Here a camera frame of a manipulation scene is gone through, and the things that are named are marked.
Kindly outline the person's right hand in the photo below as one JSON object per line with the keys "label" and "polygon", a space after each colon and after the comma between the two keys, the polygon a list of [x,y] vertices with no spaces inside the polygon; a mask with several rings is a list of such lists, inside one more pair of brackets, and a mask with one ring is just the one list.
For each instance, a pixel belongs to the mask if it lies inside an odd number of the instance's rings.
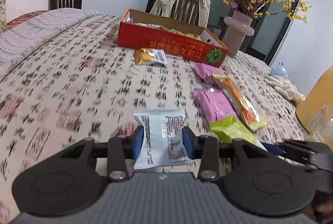
{"label": "person's right hand", "polygon": [[318,223],[332,223],[332,194],[317,191],[307,209],[307,216]]}

